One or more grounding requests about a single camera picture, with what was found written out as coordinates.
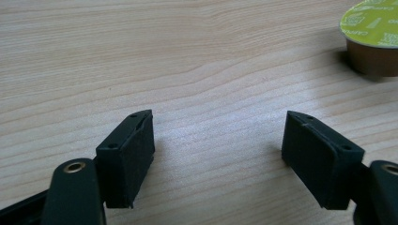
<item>black plastic part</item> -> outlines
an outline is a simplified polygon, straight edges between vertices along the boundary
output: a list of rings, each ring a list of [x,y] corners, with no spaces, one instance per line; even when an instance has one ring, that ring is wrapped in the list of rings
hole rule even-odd
[[[101,197],[108,208],[133,207],[155,153],[152,111],[129,115],[97,147]]]
[[[93,160],[76,158],[55,169],[41,224],[106,224]]]
[[[365,165],[354,172],[350,185],[347,188],[351,199],[357,204],[354,212],[354,224],[356,225],[379,225],[379,218],[375,211],[374,203],[370,197],[369,185],[371,184],[371,170]]]
[[[380,224],[398,224],[398,164],[374,161],[370,173],[370,197]]]
[[[39,225],[46,202],[47,190],[17,202],[0,211],[0,224]]]
[[[352,173],[361,168],[363,149],[316,118],[287,112],[282,157],[321,207],[346,209]]]

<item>wood grain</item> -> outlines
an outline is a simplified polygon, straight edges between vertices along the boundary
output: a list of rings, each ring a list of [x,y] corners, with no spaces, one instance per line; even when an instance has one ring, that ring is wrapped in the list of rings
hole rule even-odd
[[[398,161],[398,80],[352,71],[351,1],[0,2],[0,207],[40,192],[129,113],[156,155],[108,224],[352,224],[281,160],[287,110]]]

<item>green label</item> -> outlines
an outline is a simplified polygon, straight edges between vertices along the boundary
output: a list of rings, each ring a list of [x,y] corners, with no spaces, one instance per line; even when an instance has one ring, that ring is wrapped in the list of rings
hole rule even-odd
[[[345,13],[340,29],[362,45],[398,48],[398,0],[361,2]]]

